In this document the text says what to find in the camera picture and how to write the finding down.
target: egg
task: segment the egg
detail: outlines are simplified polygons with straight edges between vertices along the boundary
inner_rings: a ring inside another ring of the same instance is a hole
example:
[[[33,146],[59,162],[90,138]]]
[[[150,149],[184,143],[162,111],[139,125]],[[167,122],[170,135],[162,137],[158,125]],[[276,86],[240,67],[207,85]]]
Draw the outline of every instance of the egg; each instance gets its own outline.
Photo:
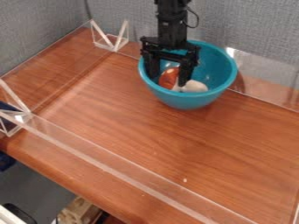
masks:
[[[179,67],[171,67],[163,72],[159,79],[159,85],[163,88],[183,93],[199,93],[208,91],[207,85],[196,80],[188,80],[186,85],[179,87],[179,72]]]

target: cable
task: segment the cable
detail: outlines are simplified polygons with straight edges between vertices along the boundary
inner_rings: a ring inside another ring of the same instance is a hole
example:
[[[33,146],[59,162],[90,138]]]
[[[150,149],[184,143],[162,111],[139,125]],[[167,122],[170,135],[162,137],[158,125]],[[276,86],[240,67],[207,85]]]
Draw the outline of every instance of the cable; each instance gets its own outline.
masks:
[[[192,10],[191,7],[187,7],[187,11],[196,17],[196,25],[195,26],[191,26],[186,23],[186,21],[183,20],[183,23],[187,27],[195,29],[196,27],[199,27],[200,25],[200,16],[198,15],[198,13]]]

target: teal bowl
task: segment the teal bowl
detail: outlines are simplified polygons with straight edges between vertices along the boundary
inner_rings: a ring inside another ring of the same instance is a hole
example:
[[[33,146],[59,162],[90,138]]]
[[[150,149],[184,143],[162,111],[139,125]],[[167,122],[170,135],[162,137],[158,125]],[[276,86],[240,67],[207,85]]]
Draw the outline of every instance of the teal bowl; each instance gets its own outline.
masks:
[[[176,109],[198,109],[211,104],[230,87],[238,77],[238,66],[235,60],[226,51],[212,44],[200,41],[190,41],[200,46],[200,65],[195,67],[191,78],[204,83],[208,91],[203,93],[179,93],[158,85],[158,80],[151,80],[144,67],[144,59],[139,60],[139,73],[146,85],[150,87],[155,96],[170,107]],[[186,54],[184,50],[172,53]],[[162,71],[170,67],[178,67],[176,62],[163,60]]]

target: orange object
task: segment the orange object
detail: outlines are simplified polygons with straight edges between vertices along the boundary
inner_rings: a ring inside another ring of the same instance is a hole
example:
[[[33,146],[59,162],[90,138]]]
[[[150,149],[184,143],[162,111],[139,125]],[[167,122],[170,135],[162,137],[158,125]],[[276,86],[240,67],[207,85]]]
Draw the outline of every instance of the orange object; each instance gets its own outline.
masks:
[[[163,88],[167,88],[171,90],[174,89],[174,86],[176,84],[176,80],[179,77],[179,72],[180,72],[179,67],[171,67],[163,72],[163,75],[159,79],[159,85]]]

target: wooden surface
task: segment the wooden surface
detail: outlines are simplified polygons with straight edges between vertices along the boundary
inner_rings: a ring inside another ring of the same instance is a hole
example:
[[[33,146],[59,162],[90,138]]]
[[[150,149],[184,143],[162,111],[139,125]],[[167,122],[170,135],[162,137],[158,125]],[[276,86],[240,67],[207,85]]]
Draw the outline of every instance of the wooden surface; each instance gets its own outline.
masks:
[[[37,115],[258,223],[290,223],[299,188],[298,114],[231,91],[204,109],[168,108],[147,90],[135,59],[92,46],[78,58],[78,47],[74,55],[63,54],[71,41],[84,43],[84,33],[76,32],[56,45],[59,50],[45,51],[37,60],[51,74],[70,71],[78,77],[52,97],[48,89],[48,101],[40,104],[41,99],[33,97],[39,84],[32,80],[28,87],[21,77],[32,76],[21,68],[20,78],[5,78],[15,88],[23,86],[21,98],[40,105]],[[56,60],[70,64],[56,65]],[[84,60],[94,62],[76,70]],[[49,77],[52,89],[60,87],[63,77]],[[27,131],[3,139],[0,145],[122,221],[198,223]]]

